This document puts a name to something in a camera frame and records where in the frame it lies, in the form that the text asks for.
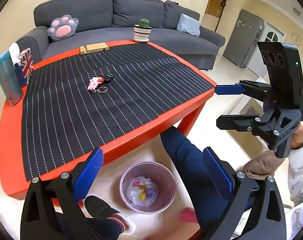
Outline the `person's right hand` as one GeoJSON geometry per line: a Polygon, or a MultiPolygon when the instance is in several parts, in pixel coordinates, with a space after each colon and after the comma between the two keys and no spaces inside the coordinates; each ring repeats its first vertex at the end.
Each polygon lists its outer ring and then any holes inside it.
{"type": "Polygon", "coordinates": [[[300,122],[292,134],[291,149],[295,151],[303,150],[303,122],[300,122]]]}

